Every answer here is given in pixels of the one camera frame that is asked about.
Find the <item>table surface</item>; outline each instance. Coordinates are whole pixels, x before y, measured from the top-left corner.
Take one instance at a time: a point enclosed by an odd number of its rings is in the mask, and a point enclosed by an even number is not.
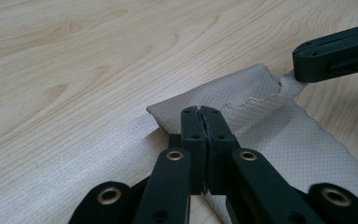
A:
[[[148,105],[358,26],[358,1],[0,1],[0,223],[66,223],[86,193],[150,175]],[[358,159],[358,74],[296,101]],[[193,196],[191,223],[219,223]]]

